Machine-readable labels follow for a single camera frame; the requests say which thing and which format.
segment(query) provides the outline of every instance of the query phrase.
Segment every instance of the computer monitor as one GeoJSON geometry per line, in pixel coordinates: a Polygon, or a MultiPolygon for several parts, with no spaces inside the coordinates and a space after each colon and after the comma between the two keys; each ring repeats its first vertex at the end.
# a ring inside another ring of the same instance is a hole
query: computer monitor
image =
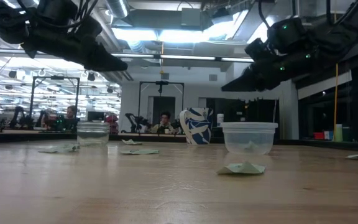
{"type": "Polygon", "coordinates": [[[88,121],[104,121],[104,112],[89,111],[88,121]]]}

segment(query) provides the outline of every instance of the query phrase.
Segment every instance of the wall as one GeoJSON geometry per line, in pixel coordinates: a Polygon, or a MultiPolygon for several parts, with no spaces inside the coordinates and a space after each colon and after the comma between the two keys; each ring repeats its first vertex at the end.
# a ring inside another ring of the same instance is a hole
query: wall
{"type": "MultiPolygon", "coordinates": [[[[146,118],[150,117],[147,114],[148,100],[150,96],[159,96],[158,86],[151,84],[142,85],[142,93],[140,96],[140,115],[146,118]]],[[[176,97],[176,112],[181,111],[181,93],[173,86],[164,86],[162,96],[176,97]]],[[[139,82],[126,82],[122,84],[121,95],[121,113],[119,120],[119,128],[121,130],[130,130],[130,122],[125,117],[126,113],[133,113],[137,115],[138,100],[139,100],[139,82]]],[[[200,98],[227,98],[227,99],[242,99],[253,100],[255,98],[263,98],[268,100],[280,99],[280,122],[283,124],[281,133],[282,138],[298,139],[298,96],[295,90],[295,85],[291,80],[283,82],[280,86],[272,91],[265,91],[262,93],[224,93],[220,90],[220,86],[211,86],[207,84],[185,83],[185,97],[184,108],[197,107],[200,103],[200,98]]]]}

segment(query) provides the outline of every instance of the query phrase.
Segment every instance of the doorway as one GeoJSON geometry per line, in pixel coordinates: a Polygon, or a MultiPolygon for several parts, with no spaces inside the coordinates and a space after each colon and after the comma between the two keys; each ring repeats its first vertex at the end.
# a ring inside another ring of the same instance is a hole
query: doorway
{"type": "Polygon", "coordinates": [[[160,115],[165,111],[171,113],[170,122],[174,122],[175,100],[176,98],[172,96],[153,96],[153,124],[158,124],[158,122],[160,122],[160,115]]]}

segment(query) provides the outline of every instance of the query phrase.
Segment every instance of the lamp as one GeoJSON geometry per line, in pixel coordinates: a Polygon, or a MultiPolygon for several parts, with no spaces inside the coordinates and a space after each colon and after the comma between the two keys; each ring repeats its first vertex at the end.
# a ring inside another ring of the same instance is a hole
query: lamp
{"type": "Polygon", "coordinates": [[[88,80],[89,81],[91,81],[91,82],[93,82],[93,81],[95,81],[95,76],[94,76],[94,73],[93,72],[89,72],[88,73],[88,80]]]}

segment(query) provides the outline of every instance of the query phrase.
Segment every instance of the ceiling duct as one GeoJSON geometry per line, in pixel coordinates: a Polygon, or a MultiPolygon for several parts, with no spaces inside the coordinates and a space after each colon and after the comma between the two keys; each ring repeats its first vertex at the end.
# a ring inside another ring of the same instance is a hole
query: ceiling duct
{"type": "Polygon", "coordinates": [[[129,4],[127,0],[105,0],[106,5],[114,18],[125,18],[129,14],[129,4]]]}
{"type": "MultiPolygon", "coordinates": [[[[156,54],[156,51],[149,50],[144,46],[143,41],[127,41],[129,48],[137,54],[156,54]]],[[[159,59],[144,59],[151,63],[160,63],[159,59]]]]}
{"type": "Polygon", "coordinates": [[[114,20],[114,28],[205,30],[213,25],[207,12],[200,9],[182,11],[140,10],[131,11],[123,20],[114,20]]]}

